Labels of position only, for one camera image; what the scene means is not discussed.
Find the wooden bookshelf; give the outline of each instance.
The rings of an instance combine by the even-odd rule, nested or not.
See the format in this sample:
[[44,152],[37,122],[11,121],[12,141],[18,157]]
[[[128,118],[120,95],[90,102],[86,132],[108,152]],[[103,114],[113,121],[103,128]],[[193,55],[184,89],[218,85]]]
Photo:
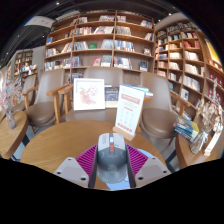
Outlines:
[[[114,21],[99,21],[101,15],[110,15],[114,16]],[[117,19],[117,16],[126,16],[125,22],[120,22]],[[78,23],[80,17],[87,17],[87,22]],[[71,22],[77,19],[76,23],[70,26]],[[141,26],[143,20],[149,21],[152,23],[152,28],[147,28]],[[82,27],[99,27],[99,26],[113,26],[114,30],[110,34],[87,34],[87,35],[77,35],[69,38],[65,38],[65,34],[70,33],[71,30],[77,30]],[[116,26],[129,27],[131,35],[117,34]],[[73,72],[83,73],[87,67],[93,66],[94,58],[100,57],[103,55],[112,56],[111,67],[113,67],[114,57],[128,58],[131,60],[132,69],[120,68],[124,71],[124,82],[131,84],[139,84],[139,74],[140,72],[140,61],[146,61],[148,63],[148,72],[154,72],[154,53],[155,53],[155,32],[154,32],[154,21],[153,18],[145,15],[139,15],[134,13],[127,13],[120,10],[108,10],[103,12],[83,12],[78,15],[67,18],[65,20],[59,21],[52,25],[52,28],[57,27],[58,29],[49,33],[49,37],[54,37],[55,40],[45,45],[45,50],[56,48],[59,52],[62,51],[64,46],[67,43],[72,42],[71,52],[59,53],[50,57],[44,58],[44,65],[46,62],[53,62],[56,60],[70,59],[72,61],[73,56],[80,56],[82,66],[70,67],[70,69],[65,68],[65,80],[66,77]],[[147,33],[153,33],[153,41],[145,39]],[[113,40],[112,49],[101,49],[101,45],[104,39]],[[115,40],[128,41],[133,43],[135,51],[125,51],[115,49]],[[73,46],[75,42],[85,41],[86,44],[96,43],[96,49],[83,49],[83,50],[74,50]],[[144,48],[147,47],[151,50],[151,56],[144,54]]]
[[[209,52],[209,49],[207,47],[205,39],[208,39],[205,34],[200,31],[197,27],[193,27],[192,29],[181,29],[180,23],[188,23],[191,22],[191,20],[181,20],[181,21],[175,21],[170,23],[169,25],[166,25],[164,28],[161,30],[158,30],[156,33],[156,37],[158,37],[159,31],[164,31],[166,32],[166,35],[164,35],[164,38],[167,38],[168,42],[163,43],[160,45],[157,45],[157,47],[163,47],[165,45],[168,45],[169,50],[164,50],[164,51],[158,51],[155,54],[158,54],[158,57],[160,54],[166,53],[168,55],[167,62],[175,62],[176,59],[171,59],[170,58],[170,53],[171,52],[179,52],[182,54],[182,59],[176,60],[178,62],[179,66],[182,67],[181,70],[174,70],[174,69],[169,69],[167,68],[167,79],[169,82],[173,83],[173,91],[177,92],[179,96],[181,96],[181,91],[182,89],[186,89],[189,91],[189,98],[188,102],[191,104],[190,107],[185,108],[186,113],[188,113],[191,117],[192,120],[196,119],[196,112],[197,108],[195,107],[195,103],[197,102],[198,99],[205,99],[207,101],[211,101],[211,98],[208,97],[208,91],[209,89],[213,88],[214,81],[210,79],[210,74],[213,76],[216,76],[219,80],[222,81],[222,85],[219,84],[216,88],[216,92],[221,96],[222,101],[224,100],[224,73],[221,70],[222,66],[220,63],[216,62],[218,68],[212,64],[209,63],[209,60],[212,59],[211,54]],[[172,33],[168,33],[168,27],[171,26],[178,26],[178,30]],[[197,35],[197,38],[183,38],[181,35],[181,32],[184,33],[195,33]],[[178,40],[173,40],[173,35],[178,35]],[[200,43],[200,48],[195,48],[195,40],[198,40]],[[184,42],[183,41],[188,41],[189,44],[191,45],[190,48],[185,48]],[[170,49],[170,44],[176,44],[177,49]],[[196,60],[189,60],[185,58],[185,51],[188,52],[194,52],[198,55],[199,61]],[[190,64],[193,66],[196,66],[199,74],[195,74],[192,72],[185,71],[185,64]],[[154,71],[157,73],[161,68],[155,67]],[[172,80],[169,78],[169,73],[172,72],[173,74],[176,75],[176,81]],[[196,81],[199,82],[200,84],[200,91],[195,90],[191,86],[183,84],[184,77],[190,77]],[[173,107],[180,107],[179,102],[175,99],[172,98],[172,104]]]

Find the brown armchair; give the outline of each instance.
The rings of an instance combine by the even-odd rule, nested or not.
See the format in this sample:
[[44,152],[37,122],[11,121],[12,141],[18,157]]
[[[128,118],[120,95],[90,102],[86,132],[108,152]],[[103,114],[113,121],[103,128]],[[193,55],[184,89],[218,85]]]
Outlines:
[[[50,124],[59,123],[62,97],[59,97],[58,90],[66,87],[64,83],[64,69],[57,69],[44,72],[41,75],[39,87],[34,87],[26,91],[24,95],[26,114],[29,125],[34,127],[44,127]],[[37,90],[37,96],[32,106],[29,106],[28,94]]]
[[[27,90],[33,88],[35,86],[35,83],[36,83],[36,75],[32,75],[32,76],[29,76],[26,78],[26,81],[24,83],[24,87],[23,87],[23,93],[25,93]],[[33,104],[33,101],[34,101],[34,92],[30,92],[28,94],[28,98],[29,98],[29,105],[32,105]],[[22,100],[20,103],[17,103],[15,106],[12,107],[12,112],[17,112],[17,111],[23,111],[25,110],[25,101]]]
[[[177,115],[173,112],[169,84],[166,78],[149,72],[140,74],[140,85],[149,88],[153,93],[151,102],[144,102],[142,111],[141,128],[149,136],[156,138],[171,138],[177,135],[172,130]],[[183,115],[184,107],[190,103],[179,95],[172,95],[181,102],[180,115]]]
[[[112,87],[120,86],[123,83],[123,70],[113,67],[89,67],[84,72],[84,78],[104,79],[105,85]],[[65,103],[65,120],[100,120],[115,122],[117,109],[106,108],[105,110],[82,110],[74,111],[70,103],[70,92],[73,90],[73,85],[58,91],[64,95]]]

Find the paper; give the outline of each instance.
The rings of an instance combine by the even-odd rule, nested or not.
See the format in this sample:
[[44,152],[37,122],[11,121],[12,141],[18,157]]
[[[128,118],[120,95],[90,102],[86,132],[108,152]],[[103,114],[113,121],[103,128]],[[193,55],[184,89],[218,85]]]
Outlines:
[[115,126],[134,136],[142,110],[145,93],[120,85]]

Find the gray device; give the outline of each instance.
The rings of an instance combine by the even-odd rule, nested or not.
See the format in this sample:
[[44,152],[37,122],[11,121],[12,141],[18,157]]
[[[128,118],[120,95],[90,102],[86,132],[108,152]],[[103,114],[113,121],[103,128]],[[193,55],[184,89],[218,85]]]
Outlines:
[[119,183],[127,176],[127,150],[122,135],[105,133],[98,140],[97,176],[105,183]]

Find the framed picture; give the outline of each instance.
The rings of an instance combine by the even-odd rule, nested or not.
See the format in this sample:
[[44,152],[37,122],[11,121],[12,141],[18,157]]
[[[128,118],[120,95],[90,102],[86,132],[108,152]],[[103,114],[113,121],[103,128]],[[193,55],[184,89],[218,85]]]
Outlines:
[[74,110],[105,109],[104,79],[74,79]]

